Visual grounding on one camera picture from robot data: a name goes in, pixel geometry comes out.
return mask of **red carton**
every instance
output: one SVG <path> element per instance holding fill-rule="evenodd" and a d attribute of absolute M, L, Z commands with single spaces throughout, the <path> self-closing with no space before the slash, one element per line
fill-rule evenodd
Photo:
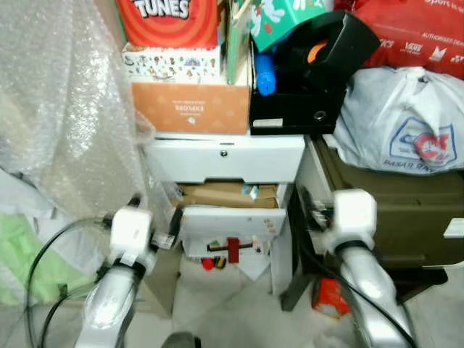
<path fill-rule="evenodd" d="M 226 1 L 117 0 L 135 46 L 212 49 L 225 40 Z"/>
<path fill-rule="evenodd" d="M 350 312 L 348 304 L 341 295 L 341 285 L 335 279 L 320 279 L 312 290 L 312 308 L 333 318 L 339 319 Z"/>

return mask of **tile floor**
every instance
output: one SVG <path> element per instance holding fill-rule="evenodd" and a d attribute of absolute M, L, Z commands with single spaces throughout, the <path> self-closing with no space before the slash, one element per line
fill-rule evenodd
<path fill-rule="evenodd" d="M 186 260 L 176 292 L 173 318 L 137 313 L 128 332 L 127 348 L 160 347 L 173 331 L 191 331 L 204 348 L 356 347 L 334 344 L 327 332 L 350 331 L 349 317 L 338 322 L 310 309 L 309 289 L 293 312 L 281 312 L 269 294 L 270 274 L 251 282 L 235 267 L 206 273 Z M 422 348 L 464 347 L 464 265 L 447 268 L 449 282 L 408 302 Z M 21 308 L 0 307 L 0 348 L 26 347 Z M 37 326 L 45 317 L 37 311 Z M 72 347 L 80 312 L 64 308 L 50 328 L 48 347 Z"/>

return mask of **white drawer unit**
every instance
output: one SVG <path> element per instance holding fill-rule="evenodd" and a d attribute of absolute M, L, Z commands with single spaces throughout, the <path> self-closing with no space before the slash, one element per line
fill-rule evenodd
<path fill-rule="evenodd" d="M 158 138 L 144 153 L 149 163 L 160 164 L 166 181 L 292 183 L 304 148 L 303 136 L 195 136 Z"/>
<path fill-rule="evenodd" d="M 237 238 L 241 256 L 267 256 L 270 242 L 281 232 L 285 209 L 240 209 L 224 207 L 186 207 L 180 238 L 189 257 L 227 257 L 227 251 L 214 252 L 208 245 L 227 244 Z"/>

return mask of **wire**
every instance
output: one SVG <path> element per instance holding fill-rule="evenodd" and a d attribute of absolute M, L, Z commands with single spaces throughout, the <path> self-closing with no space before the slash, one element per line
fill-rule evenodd
<path fill-rule="evenodd" d="M 87 285 L 84 285 L 84 286 L 80 286 L 72 291 L 69 291 L 66 295 L 62 296 L 58 301 L 55 302 L 55 304 L 53 305 L 53 307 L 51 307 L 49 313 L 47 314 L 46 318 L 45 318 L 45 322 L 43 323 L 43 328 L 42 328 L 42 333 L 41 333 L 41 336 L 40 336 L 40 343 L 39 343 L 39 348 L 45 348 L 45 343 L 46 343 L 46 337 L 47 337 L 47 334 L 49 332 L 49 326 L 50 326 L 50 322 L 51 322 L 51 319 L 53 319 L 53 316 L 55 314 L 55 312 L 58 310 L 59 306 L 62 305 L 62 303 L 64 301 L 66 301 L 67 299 L 69 299 L 70 297 L 73 297 L 75 296 L 76 294 L 79 294 L 81 293 L 82 291 L 84 290 L 92 290 L 92 288 L 95 286 L 95 283 L 91 283 L 91 284 L 87 284 Z"/>
<path fill-rule="evenodd" d="M 299 244 L 304 251 L 304 253 L 310 258 L 311 262 L 320 268 L 323 272 L 329 274 L 332 278 L 336 279 L 344 288 L 349 289 L 362 297 L 368 304 L 374 307 L 380 314 L 382 314 L 397 330 L 398 332 L 406 339 L 407 343 L 411 348 L 418 348 L 418 345 L 415 343 L 414 338 L 406 332 L 406 330 L 382 307 L 372 301 L 368 295 L 364 294 L 361 290 L 356 289 L 352 284 L 349 283 L 344 277 L 333 272 L 330 268 L 327 268 L 321 261 L 319 261 L 312 252 L 310 252 L 303 243 Z"/>
<path fill-rule="evenodd" d="M 79 225 L 86 225 L 86 224 L 95 224 L 95 223 L 101 223 L 102 219 L 98 217 L 88 217 L 84 219 L 80 219 L 75 221 L 74 223 L 70 223 L 69 225 L 65 226 L 61 230 L 59 230 L 49 241 L 45 243 L 45 245 L 42 247 L 42 249 L 38 252 L 36 258 L 34 259 L 32 265 L 30 266 L 29 269 L 29 274 L 28 274 L 28 280 L 26 283 L 26 298 L 25 298 L 25 325 L 26 325 L 26 331 L 28 334 L 28 341 L 29 345 L 31 348 L 36 348 L 36 331 L 34 329 L 34 324 L 32 320 L 32 307 L 30 306 L 31 303 L 31 292 L 32 292 L 32 280 L 34 276 L 34 272 L 36 271 L 36 268 L 38 266 L 38 263 L 40 262 L 41 258 L 43 255 L 46 253 L 46 251 L 49 249 L 49 247 L 64 233 L 71 231 L 72 229 L 78 227 Z"/>

